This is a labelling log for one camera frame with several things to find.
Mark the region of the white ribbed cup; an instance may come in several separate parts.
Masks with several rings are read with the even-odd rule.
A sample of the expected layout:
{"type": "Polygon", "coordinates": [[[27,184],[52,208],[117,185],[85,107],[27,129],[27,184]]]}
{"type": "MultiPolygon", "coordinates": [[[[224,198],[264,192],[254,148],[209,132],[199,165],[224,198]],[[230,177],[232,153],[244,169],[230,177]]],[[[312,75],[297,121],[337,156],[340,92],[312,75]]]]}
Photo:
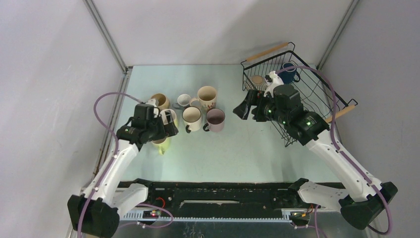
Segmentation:
{"type": "Polygon", "coordinates": [[[265,81],[265,78],[263,78],[260,75],[253,75],[251,77],[251,84],[253,86],[253,89],[258,91],[265,91],[267,88],[267,83],[265,81]]]}

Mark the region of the dark blue mug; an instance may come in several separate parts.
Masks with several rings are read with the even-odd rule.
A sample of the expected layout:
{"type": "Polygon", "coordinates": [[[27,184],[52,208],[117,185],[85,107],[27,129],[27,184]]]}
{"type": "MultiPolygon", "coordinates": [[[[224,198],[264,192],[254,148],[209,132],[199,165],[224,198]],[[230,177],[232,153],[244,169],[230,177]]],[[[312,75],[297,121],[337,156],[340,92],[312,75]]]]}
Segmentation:
{"type": "Polygon", "coordinates": [[[282,71],[281,73],[278,74],[278,76],[282,79],[284,84],[291,84],[294,82],[297,83],[301,80],[301,77],[299,73],[297,72],[296,68],[282,71]]]}

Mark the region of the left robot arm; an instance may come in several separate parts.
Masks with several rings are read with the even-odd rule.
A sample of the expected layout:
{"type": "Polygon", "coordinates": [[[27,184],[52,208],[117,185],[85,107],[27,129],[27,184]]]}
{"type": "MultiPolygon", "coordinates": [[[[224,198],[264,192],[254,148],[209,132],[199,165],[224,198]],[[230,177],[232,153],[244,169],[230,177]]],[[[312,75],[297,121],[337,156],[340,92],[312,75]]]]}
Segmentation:
{"type": "Polygon", "coordinates": [[[115,148],[99,173],[82,194],[72,195],[68,200],[70,219],[78,237],[89,234],[110,238],[117,231],[121,218],[137,204],[148,207],[156,202],[156,192],[141,184],[129,186],[120,195],[115,192],[122,175],[145,144],[177,133],[170,112],[161,112],[150,103],[136,105],[133,116],[113,134],[115,148]]]}

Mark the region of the light green mug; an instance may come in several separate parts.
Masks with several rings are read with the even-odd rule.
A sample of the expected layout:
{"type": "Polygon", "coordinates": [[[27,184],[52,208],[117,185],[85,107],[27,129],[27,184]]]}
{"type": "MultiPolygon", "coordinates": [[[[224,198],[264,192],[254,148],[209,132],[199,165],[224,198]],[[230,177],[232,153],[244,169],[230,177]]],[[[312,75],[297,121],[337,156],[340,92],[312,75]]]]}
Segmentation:
{"type": "Polygon", "coordinates": [[[152,144],[157,148],[160,155],[164,155],[171,145],[171,138],[167,137],[152,141],[152,144]]]}

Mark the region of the small white cup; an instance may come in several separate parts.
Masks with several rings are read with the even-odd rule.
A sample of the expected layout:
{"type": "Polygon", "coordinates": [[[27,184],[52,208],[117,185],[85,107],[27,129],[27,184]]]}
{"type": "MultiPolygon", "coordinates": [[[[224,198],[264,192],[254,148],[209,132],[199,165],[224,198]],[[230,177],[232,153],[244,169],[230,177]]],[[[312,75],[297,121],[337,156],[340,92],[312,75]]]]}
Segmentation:
{"type": "Polygon", "coordinates": [[[188,94],[182,94],[177,98],[176,103],[174,103],[172,106],[176,110],[184,110],[188,107],[190,107],[190,100],[191,96],[188,94]]]}

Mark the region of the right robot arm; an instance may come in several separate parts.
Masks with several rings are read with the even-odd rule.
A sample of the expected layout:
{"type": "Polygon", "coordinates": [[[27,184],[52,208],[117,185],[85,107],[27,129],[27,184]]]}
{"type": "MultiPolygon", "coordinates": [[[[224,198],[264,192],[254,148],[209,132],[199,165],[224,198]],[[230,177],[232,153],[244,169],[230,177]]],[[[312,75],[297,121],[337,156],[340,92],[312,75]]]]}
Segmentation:
{"type": "Polygon", "coordinates": [[[311,203],[329,208],[358,230],[368,228],[382,211],[389,209],[397,187],[372,176],[339,145],[328,123],[319,114],[304,109],[300,93],[292,85],[278,85],[268,93],[250,90],[233,113],[243,120],[252,114],[257,122],[282,124],[287,134],[318,155],[344,186],[337,189],[301,178],[290,186],[288,201],[292,206],[311,203]]]}

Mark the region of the yellow mug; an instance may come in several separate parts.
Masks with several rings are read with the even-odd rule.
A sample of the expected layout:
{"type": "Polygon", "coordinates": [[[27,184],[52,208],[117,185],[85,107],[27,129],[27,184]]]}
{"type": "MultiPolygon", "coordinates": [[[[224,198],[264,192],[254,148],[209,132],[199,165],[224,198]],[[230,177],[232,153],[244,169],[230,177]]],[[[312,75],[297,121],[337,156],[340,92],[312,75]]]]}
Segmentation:
{"type": "Polygon", "coordinates": [[[170,113],[172,120],[177,128],[179,128],[177,114],[173,109],[164,109],[161,111],[160,115],[162,116],[163,124],[168,124],[167,114],[170,113]]]}

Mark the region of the floral patterned mug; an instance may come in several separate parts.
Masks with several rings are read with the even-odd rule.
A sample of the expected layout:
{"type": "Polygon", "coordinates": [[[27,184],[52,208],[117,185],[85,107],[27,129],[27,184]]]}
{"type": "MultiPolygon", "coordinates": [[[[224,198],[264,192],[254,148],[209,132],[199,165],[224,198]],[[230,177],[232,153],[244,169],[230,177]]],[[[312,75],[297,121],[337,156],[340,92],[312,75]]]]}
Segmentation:
{"type": "Polygon", "coordinates": [[[212,86],[201,87],[197,92],[197,97],[190,99],[189,105],[200,104],[205,112],[216,107],[217,90],[212,86]]]}

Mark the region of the beige ceramic cup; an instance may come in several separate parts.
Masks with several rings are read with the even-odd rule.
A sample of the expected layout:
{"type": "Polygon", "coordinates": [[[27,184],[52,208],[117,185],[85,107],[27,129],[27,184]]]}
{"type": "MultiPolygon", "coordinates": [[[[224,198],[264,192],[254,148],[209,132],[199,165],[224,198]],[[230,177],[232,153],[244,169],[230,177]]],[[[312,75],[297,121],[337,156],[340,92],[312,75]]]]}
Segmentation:
{"type": "Polygon", "coordinates": [[[157,103],[157,107],[160,110],[164,110],[164,109],[169,109],[170,107],[170,100],[169,98],[162,94],[162,93],[157,93],[151,96],[151,99],[155,99],[156,103],[157,103]]]}

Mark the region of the white ribbed black-rimmed mug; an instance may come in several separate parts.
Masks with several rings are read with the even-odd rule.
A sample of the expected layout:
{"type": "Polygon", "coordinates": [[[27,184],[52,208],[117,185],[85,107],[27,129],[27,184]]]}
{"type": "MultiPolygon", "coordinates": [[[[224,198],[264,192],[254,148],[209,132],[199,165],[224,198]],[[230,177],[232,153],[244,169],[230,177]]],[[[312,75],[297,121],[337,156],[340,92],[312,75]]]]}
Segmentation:
{"type": "Polygon", "coordinates": [[[185,124],[185,131],[187,133],[200,130],[202,125],[202,112],[199,108],[186,108],[182,113],[182,118],[185,124]]]}

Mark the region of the lilac mug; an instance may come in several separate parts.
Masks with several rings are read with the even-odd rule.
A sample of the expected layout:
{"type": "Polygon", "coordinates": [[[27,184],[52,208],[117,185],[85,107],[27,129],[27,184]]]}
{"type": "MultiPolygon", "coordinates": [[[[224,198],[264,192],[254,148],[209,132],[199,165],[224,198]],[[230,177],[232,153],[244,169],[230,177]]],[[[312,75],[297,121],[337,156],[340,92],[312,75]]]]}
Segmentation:
{"type": "Polygon", "coordinates": [[[220,132],[224,129],[225,113],[221,109],[211,109],[207,112],[206,123],[203,126],[205,132],[220,132]]]}

